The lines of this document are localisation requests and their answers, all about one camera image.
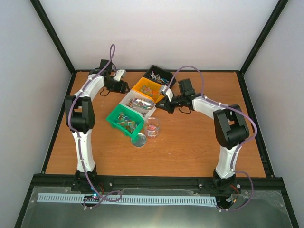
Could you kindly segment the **black candy bin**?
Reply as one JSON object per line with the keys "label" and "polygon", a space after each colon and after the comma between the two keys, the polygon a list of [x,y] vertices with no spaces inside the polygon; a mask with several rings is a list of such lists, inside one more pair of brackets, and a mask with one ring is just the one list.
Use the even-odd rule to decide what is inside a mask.
{"label": "black candy bin", "polygon": [[148,71],[143,75],[143,77],[152,80],[158,84],[169,86],[172,88],[176,83],[176,79],[170,84],[171,79],[173,78],[173,74],[167,70],[164,70],[158,66],[152,65]]}

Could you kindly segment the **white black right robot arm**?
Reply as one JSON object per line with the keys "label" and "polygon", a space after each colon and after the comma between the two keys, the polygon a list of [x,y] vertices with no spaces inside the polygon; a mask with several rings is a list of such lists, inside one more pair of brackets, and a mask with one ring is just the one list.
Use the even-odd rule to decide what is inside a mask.
{"label": "white black right robot arm", "polygon": [[213,188],[217,192],[224,192],[236,178],[235,166],[238,151],[249,137],[249,129],[240,106],[223,105],[209,99],[204,94],[195,93],[190,79],[178,82],[180,95],[174,96],[172,90],[163,85],[160,93],[164,98],[156,107],[172,114],[176,108],[187,107],[190,112],[195,111],[210,117],[214,121],[215,136],[220,145],[218,163],[213,171]]}

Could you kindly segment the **white candy bin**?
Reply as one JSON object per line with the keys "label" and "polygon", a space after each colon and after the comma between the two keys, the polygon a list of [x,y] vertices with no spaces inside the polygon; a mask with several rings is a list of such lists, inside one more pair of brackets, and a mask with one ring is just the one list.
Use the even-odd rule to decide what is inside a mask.
{"label": "white candy bin", "polygon": [[155,112],[156,108],[152,110],[144,110],[140,107],[141,101],[143,99],[149,99],[138,92],[131,90],[128,92],[125,97],[119,102],[120,105],[123,105],[130,109],[131,111],[134,111],[135,113],[138,113],[144,120],[151,117],[152,114]]}

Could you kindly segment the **yellow candy bin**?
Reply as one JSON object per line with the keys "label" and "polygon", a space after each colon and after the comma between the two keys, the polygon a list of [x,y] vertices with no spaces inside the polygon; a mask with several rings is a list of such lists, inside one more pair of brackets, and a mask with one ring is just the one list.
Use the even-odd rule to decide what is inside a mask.
{"label": "yellow candy bin", "polygon": [[155,103],[158,103],[164,98],[164,95],[161,94],[161,84],[158,84],[145,77],[141,77],[140,80],[133,86],[132,90],[149,99],[152,99]]}

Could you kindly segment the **green candy bin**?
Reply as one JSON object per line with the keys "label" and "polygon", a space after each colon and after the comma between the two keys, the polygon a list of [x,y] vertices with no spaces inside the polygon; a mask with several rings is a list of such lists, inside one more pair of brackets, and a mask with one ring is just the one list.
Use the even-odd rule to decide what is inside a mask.
{"label": "green candy bin", "polygon": [[131,139],[137,136],[144,124],[144,119],[140,114],[121,104],[116,106],[106,120],[114,129],[121,131]]}

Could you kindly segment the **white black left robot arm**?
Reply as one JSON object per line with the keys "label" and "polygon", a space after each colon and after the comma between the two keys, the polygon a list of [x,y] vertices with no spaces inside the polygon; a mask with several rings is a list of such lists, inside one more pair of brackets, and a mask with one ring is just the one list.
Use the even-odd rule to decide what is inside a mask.
{"label": "white black left robot arm", "polygon": [[75,178],[82,181],[88,191],[98,188],[96,164],[92,152],[92,129],[95,125],[93,100],[101,89],[125,94],[130,91],[123,81],[125,70],[118,70],[111,60],[100,61],[100,66],[89,72],[84,85],[74,95],[64,100],[66,125],[72,132],[76,144],[77,170]]}

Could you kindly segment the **silver metal scoop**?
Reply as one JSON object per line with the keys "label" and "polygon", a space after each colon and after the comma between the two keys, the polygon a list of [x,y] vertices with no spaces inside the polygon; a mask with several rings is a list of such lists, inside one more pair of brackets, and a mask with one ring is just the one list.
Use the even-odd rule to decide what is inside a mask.
{"label": "silver metal scoop", "polygon": [[155,103],[149,99],[143,99],[141,101],[140,107],[144,110],[152,110],[155,108]]}

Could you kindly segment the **round metal jar lid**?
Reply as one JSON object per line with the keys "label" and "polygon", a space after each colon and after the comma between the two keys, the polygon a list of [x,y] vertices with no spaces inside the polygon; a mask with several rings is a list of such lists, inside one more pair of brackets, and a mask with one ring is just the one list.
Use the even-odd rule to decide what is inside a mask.
{"label": "round metal jar lid", "polygon": [[138,133],[134,139],[131,139],[131,143],[136,148],[142,148],[147,143],[147,137],[143,133]]}

